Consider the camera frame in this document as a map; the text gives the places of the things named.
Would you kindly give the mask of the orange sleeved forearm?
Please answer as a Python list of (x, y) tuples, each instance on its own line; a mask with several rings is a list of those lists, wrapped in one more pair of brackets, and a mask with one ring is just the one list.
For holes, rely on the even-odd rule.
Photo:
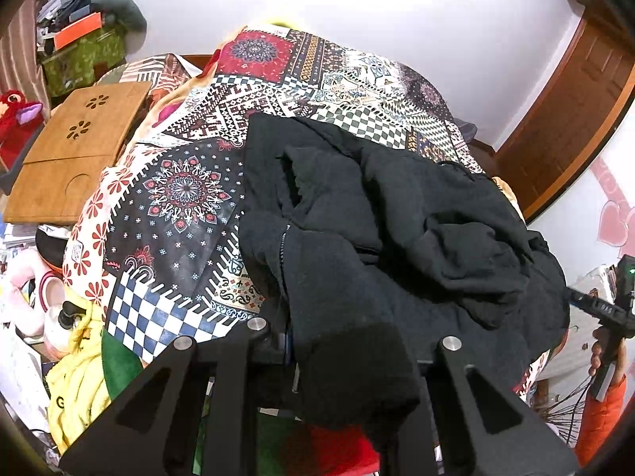
[(594, 397), (585, 398), (581, 430), (573, 449), (581, 466), (587, 465), (602, 447), (609, 433), (617, 424), (626, 390), (626, 377), (618, 384), (611, 384), (603, 402)]

